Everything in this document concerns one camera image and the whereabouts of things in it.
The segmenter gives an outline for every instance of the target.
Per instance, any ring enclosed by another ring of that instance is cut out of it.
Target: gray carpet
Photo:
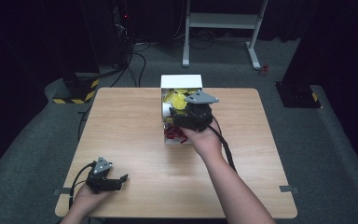
[[[208,45],[196,41],[192,44],[200,48]],[[298,41],[256,42],[260,62],[269,65],[266,77],[258,76],[252,68],[243,44],[237,39],[233,43],[215,41],[207,49],[192,48],[188,68],[181,66],[181,47],[153,44],[146,49],[148,45],[138,45],[135,50],[140,50],[147,61],[141,85],[159,87],[163,74],[201,74],[204,87],[257,89],[289,184],[299,189],[294,195],[298,216],[277,222],[358,223],[358,158],[324,90],[312,86],[323,105],[321,109],[285,108],[274,86],[282,80]],[[143,60],[134,55],[132,71],[139,75],[142,66]],[[98,88],[110,86],[117,77],[102,78]],[[53,192],[62,187],[76,151],[81,119],[78,112],[90,106],[53,104],[51,99],[60,82],[57,80],[46,87],[48,105],[24,128],[0,160],[0,223],[60,220],[55,216],[58,197]],[[134,86],[130,73],[126,72],[116,86]]]

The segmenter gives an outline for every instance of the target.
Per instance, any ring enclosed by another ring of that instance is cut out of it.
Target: open box
[[[190,144],[180,128],[173,124],[170,109],[181,113],[186,106],[184,96],[202,90],[201,75],[162,75],[160,87],[164,144]]]

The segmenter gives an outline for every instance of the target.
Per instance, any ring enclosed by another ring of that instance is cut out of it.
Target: table top
[[[295,217],[292,193],[280,190],[288,183],[258,92],[203,91],[220,100],[211,108],[240,177],[273,217]],[[193,147],[164,145],[160,88],[98,90],[63,187],[71,188],[81,168],[99,156],[114,164],[109,179],[125,174],[129,179],[92,217],[225,217]],[[57,216],[65,216],[68,199],[68,194],[60,195]]]

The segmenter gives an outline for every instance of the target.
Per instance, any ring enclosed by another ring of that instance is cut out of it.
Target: black stand base
[[[80,79],[72,89],[62,81],[53,101],[56,104],[86,104],[94,96],[99,81],[100,79]]]
[[[275,83],[284,107],[292,108],[321,108],[315,92],[310,87],[299,88],[283,85],[281,82]]]

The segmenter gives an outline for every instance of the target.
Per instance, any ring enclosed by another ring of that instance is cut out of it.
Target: white metal stand
[[[254,30],[251,42],[246,42],[246,48],[252,60],[252,65],[255,70],[261,68],[255,55],[255,41],[260,30],[261,22],[263,21],[264,12],[266,11],[269,0],[264,0],[260,12],[255,15],[244,14],[216,14],[216,13],[191,13],[190,0],[187,0],[186,9],[186,34],[185,44],[183,49],[183,67],[190,66],[190,48],[189,48],[189,33],[190,27],[206,27],[206,28],[230,28],[230,29],[248,29]]]

